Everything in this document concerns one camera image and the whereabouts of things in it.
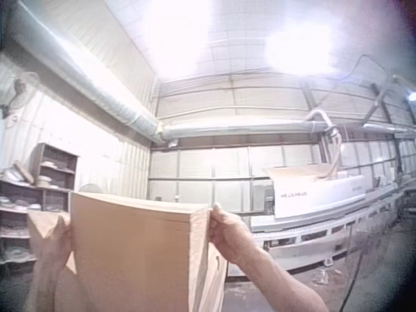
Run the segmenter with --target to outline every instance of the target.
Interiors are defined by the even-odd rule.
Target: pipe
[[[258,135],[271,133],[319,133],[328,128],[326,122],[282,120],[262,116],[230,116],[180,121],[163,127],[162,139],[209,137],[216,135]]]
[[[326,112],[322,109],[315,108],[311,110],[309,114],[305,117],[305,121],[312,119],[315,115],[320,115],[322,119],[325,121],[326,125],[328,126],[325,129],[325,132],[331,136],[332,143],[333,143],[332,145],[334,148],[335,157],[332,160],[330,169],[326,173],[318,176],[318,178],[320,179],[326,179],[327,177],[330,177],[338,167],[339,157],[341,155],[342,138],[336,126],[334,126],[334,124],[332,123],[332,121],[330,120]]]
[[[10,32],[18,44],[104,111],[137,133],[161,142],[159,123],[139,100],[88,51],[58,33],[18,1]]]
[[[384,96],[386,95],[387,91],[390,89],[392,82],[393,82],[393,76],[392,75],[387,76],[387,80],[385,84],[383,85],[382,89],[380,90],[380,93],[377,95],[376,99],[374,100],[374,104],[372,105],[368,113],[365,115],[363,121],[361,122],[362,124],[365,124],[366,122],[368,122],[371,116],[374,114],[374,112],[378,109],[378,107],[380,106],[380,103],[383,101]]]

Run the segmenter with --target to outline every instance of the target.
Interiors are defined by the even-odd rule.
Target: wooden cabinet box
[[[70,272],[95,311],[221,310],[226,261],[208,242],[207,205],[86,193],[70,205]]]

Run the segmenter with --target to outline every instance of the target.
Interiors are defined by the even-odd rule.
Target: metal duct
[[[10,32],[21,46],[120,122],[154,141],[159,121],[97,58],[18,1]]]
[[[318,133],[326,122],[280,120],[265,117],[232,116],[172,123],[163,127],[162,138],[210,137],[217,135],[259,135],[267,133]]]

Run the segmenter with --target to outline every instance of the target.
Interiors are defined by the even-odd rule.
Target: wall fan
[[[38,86],[38,74],[26,71],[17,76],[6,90],[0,90],[2,93],[0,109],[3,113],[3,119],[9,117],[13,111],[17,111],[28,104]]]

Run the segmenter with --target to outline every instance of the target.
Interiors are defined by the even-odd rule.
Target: ceiling
[[[160,0],[106,0],[106,4],[163,79],[145,32],[146,14],[152,1]],[[299,23],[319,23],[330,29],[329,62],[337,72],[348,71],[361,54],[367,53],[386,66],[407,70],[414,77],[413,39],[411,27],[400,12],[402,3],[401,0],[212,0],[207,41],[201,46],[196,65],[174,80],[269,68],[265,57],[267,38]],[[183,11],[192,14],[186,8]],[[190,29],[197,20],[190,23]],[[304,53],[309,48],[300,45]],[[169,46],[164,49],[167,59],[170,51]]]

